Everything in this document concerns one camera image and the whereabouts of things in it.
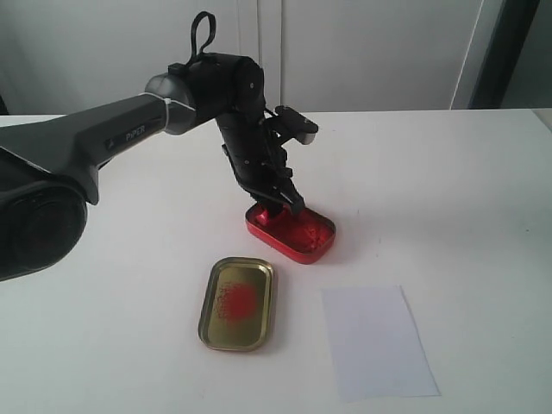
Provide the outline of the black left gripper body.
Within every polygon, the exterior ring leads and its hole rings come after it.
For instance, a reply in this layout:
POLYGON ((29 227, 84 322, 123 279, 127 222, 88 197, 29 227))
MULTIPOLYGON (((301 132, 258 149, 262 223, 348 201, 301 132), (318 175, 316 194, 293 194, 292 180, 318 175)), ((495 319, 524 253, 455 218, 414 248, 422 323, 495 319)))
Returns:
POLYGON ((227 112, 216 118, 216 124, 238 185, 257 201, 292 201, 292 181, 276 156, 264 113, 227 112))

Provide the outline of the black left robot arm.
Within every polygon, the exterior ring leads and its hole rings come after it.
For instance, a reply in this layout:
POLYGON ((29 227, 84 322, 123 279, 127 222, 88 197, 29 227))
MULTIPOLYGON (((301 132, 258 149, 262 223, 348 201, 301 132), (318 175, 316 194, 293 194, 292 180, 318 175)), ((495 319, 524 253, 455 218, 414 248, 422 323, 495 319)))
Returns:
POLYGON ((1 130, 1 277, 10 280, 62 260, 98 202, 99 171, 152 135, 182 135, 215 121, 239 186, 273 214, 298 214, 304 200, 283 148, 304 137, 266 118, 264 72, 252 59, 202 53, 170 65, 146 90, 114 103, 1 130))

